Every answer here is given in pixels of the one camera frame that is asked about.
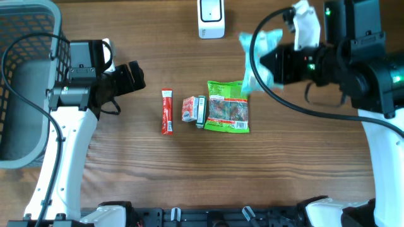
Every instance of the small box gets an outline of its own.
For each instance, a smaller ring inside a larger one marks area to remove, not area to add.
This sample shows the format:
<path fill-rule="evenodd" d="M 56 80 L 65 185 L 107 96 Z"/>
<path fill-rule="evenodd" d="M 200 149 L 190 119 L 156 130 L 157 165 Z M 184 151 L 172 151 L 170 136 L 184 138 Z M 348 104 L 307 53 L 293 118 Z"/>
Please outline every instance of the small box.
<path fill-rule="evenodd" d="M 206 118 L 206 96 L 200 95 L 198 102 L 198 119 L 196 120 L 196 127 L 203 129 Z"/>
<path fill-rule="evenodd" d="M 182 102 L 182 121 L 191 122 L 198 118 L 198 98 L 190 97 Z"/>

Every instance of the crumpled blue package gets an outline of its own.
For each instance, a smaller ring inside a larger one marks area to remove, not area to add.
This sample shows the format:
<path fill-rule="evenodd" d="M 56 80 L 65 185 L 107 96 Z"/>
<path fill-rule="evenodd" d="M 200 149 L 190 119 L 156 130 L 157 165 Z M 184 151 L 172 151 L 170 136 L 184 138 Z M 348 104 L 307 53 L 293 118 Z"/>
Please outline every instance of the crumpled blue package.
<path fill-rule="evenodd" d="M 278 45 L 278 42 L 282 39 L 282 35 L 282 29 L 276 29 L 270 32 L 260 31 L 258 33 L 254 47 L 255 65 L 257 67 L 259 75 L 261 76 L 261 79 L 270 89 L 278 88 L 283 90 L 283 85 L 273 82 L 273 75 L 271 71 L 269 71 L 265 66 L 259 63 L 259 58 L 274 50 Z M 248 95 L 253 91 L 263 91 L 254 76 L 253 70 L 251 69 L 249 51 L 252 37 L 252 34 L 245 32 L 242 32 L 239 35 L 239 41 L 244 52 L 246 53 L 246 72 L 244 73 L 244 80 L 242 82 L 241 88 L 241 93 L 243 95 Z"/>

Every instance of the gray basket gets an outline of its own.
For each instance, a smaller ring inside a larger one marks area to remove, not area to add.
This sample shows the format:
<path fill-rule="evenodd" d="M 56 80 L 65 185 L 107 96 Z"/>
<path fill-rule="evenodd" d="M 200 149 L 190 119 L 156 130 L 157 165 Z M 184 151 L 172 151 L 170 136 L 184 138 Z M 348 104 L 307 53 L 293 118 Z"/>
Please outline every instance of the gray basket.
<path fill-rule="evenodd" d="M 0 1 L 0 59 L 16 38 L 33 32 L 63 36 L 59 8 L 48 0 Z M 50 37 L 22 40 L 9 52 L 6 75 L 12 87 L 49 111 L 46 89 L 70 65 L 69 45 Z M 42 165 L 49 121 L 0 84 L 0 168 Z"/>

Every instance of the red and white box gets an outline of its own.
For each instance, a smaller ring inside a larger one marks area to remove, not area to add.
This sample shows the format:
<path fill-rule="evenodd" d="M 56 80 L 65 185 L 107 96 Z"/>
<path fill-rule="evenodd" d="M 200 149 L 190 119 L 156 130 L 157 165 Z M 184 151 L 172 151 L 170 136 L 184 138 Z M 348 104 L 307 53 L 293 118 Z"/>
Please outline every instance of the red and white box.
<path fill-rule="evenodd" d="M 191 122 L 198 119 L 198 98 L 192 96 L 182 102 L 182 121 Z"/>

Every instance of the blue-gray plastic crate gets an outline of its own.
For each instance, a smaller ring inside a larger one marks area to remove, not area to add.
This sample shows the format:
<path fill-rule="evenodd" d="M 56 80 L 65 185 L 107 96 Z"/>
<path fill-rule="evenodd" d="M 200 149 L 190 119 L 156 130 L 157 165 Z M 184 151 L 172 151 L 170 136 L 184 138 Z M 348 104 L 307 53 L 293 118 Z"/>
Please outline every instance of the blue-gray plastic crate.
<path fill-rule="evenodd" d="M 0 59 L 18 37 L 47 32 L 64 36 L 62 15 L 48 0 L 0 1 Z M 32 37 L 9 52 L 6 75 L 12 87 L 49 111 L 46 89 L 61 80 L 70 65 L 69 45 L 50 37 Z M 49 134 L 49 121 L 11 95 L 0 84 L 0 168 L 40 166 Z"/>

